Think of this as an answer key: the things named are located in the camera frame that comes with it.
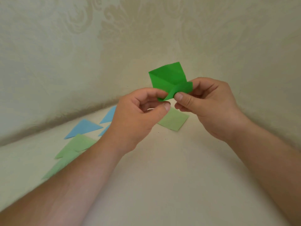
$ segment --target skin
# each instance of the skin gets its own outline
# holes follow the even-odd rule
[[[190,95],[175,95],[175,107],[196,114],[211,135],[225,141],[292,225],[301,225],[301,154],[251,122],[227,83],[209,78],[192,82]],[[0,225],[80,225],[120,159],[167,114],[170,104],[157,101],[166,96],[164,91],[144,88],[122,97],[102,138],[2,211]]]

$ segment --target person's left hand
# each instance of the person's left hand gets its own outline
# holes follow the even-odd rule
[[[116,107],[113,121],[102,138],[121,144],[124,154],[132,151],[170,110],[169,102],[159,102],[167,92],[143,88],[123,96]]]

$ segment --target forearm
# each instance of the forearm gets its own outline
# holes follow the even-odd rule
[[[301,154],[251,121],[228,141],[293,225],[301,225]]]
[[[0,213],[0,225],[80,225],[122,155],[102,137],[59,173]]]

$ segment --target mint green paper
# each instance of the mint green paper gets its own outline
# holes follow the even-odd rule
[[[47,174],[44,175],[42,179],[47,179],[55,175],[57,172],[59,172],[61,169],[63,169],[65,166],[67,166],[69,163],[71,163],[74,159],[76,159],[81,153],[79,152],[66,152],[64,154],[64,157],[62,157],[51,169],[47,172]]]
[[[149,72],[150,79],[154,88],[168,92],[164,99],[166,101],[175,96],[177,92],[190,93],[193,90],[192,82],[186,80],[186,76],[179,62],[167,64]]]
[[[56,159],[62,158],[67,152],[80,152],[85,149],[88,149],[93,144],[96,143],[96,140],[93,140],[85,135],[77,134],[73,137],[69,143],[55,156]]]
[[[182,113],[174,108],[170,108],[170,111],[158,122],[165,128],[178,131],[180,127],[185,123],[189,115]]]

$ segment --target fingernail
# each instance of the fingernail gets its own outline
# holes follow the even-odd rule
[[[176,93],[175,96],[174,96],[175,100],[177,102],[181,101],[182,98],[183,98],[183,95],[181,93]]]
[[[164,103],[164,107],[166,109],[166,111],[170,110],[170,103]]]

